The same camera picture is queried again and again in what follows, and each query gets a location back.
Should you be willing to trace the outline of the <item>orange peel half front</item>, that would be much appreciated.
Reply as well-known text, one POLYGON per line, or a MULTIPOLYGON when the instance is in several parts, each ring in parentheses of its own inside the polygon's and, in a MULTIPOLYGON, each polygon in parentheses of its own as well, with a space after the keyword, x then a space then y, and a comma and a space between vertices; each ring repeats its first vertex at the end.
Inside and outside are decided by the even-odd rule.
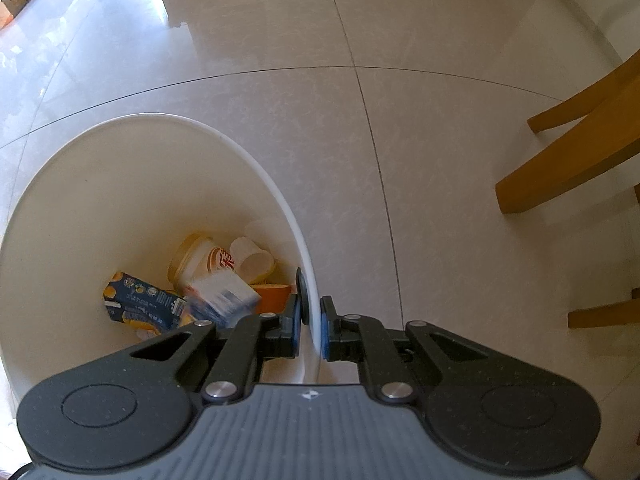
POLYGON ((282 313, 292 294, 292 286, 288 284, 254 284, 252 289, 259 296, 255 307, 258 314, 282 313))

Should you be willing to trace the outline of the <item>blue juice carton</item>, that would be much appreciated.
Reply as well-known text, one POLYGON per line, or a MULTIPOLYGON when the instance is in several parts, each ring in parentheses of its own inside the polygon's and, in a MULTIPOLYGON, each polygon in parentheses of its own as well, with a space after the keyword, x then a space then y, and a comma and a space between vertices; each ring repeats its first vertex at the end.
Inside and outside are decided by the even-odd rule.
POLYGON ((239 275, 224 270, 186 284, 184 299, 195 321, 231 328, 254 312, 260 296, 239 275))

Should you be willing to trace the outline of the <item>small white yogurt bottle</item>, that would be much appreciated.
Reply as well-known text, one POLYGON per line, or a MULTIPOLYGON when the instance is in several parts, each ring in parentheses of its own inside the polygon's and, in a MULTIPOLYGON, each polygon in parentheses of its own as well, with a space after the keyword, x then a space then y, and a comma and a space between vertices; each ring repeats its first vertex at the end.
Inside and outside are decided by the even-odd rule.
POLYGON ((276 267, 276 260, 270 252, 257 246, 246 236, 236 238, 229 247, 234 261, 235 273, 248 284, 268 278, 276 267))

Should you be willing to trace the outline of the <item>yellow plastic jar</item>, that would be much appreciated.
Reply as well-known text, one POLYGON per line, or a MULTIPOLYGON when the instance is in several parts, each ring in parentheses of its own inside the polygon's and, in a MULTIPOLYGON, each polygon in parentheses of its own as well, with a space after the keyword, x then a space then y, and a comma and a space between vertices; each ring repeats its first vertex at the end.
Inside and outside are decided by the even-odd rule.
POLYGON ((211 237, 193 233, 183 240, 171 258, 167 278, 175 287, 180 287, 192 278, 201 278, 222 270, 234 270, 230 252, 211 237))

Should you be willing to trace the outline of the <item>blue snack wrapper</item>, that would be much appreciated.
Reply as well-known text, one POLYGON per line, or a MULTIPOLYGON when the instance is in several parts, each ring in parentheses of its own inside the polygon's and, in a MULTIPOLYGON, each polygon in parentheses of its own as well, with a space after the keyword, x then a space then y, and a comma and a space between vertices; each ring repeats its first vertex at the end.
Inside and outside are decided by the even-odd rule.
POLYGON ((186 300, 176 292, 120 271, 105 286, 103 301, 112 321, 155 335, 194 322, 186 300))

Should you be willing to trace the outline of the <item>white plastic trash bin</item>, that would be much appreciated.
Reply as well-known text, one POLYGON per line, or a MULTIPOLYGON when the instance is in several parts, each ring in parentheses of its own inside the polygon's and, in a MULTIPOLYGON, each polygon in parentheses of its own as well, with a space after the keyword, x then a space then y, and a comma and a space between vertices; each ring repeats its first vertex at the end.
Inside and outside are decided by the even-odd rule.
POLYGON ((60 148, 14 208, 1 244, 1 355, 14 396, 136 344, 136 331, 107 315, 108 280, 125 272, 167 287, 169 263, 194 233, 221 245, 248 237, 276 258, 282 280, 303 275, 309 324, 300 355, 265 375, 316 380, 318 287, 302 230, 277 185, 214 128, 135 114, 60 148))

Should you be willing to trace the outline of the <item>wooden chair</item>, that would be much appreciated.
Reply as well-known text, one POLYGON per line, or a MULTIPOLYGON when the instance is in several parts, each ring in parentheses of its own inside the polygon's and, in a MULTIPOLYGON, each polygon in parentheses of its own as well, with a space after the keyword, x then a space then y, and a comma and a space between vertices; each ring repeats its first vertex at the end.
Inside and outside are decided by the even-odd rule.
POLYGON ((639 155, 639 55, 527 119, 533 133, 572 122, 562 136, 495 184, 500 212, 525 214, 639 155))

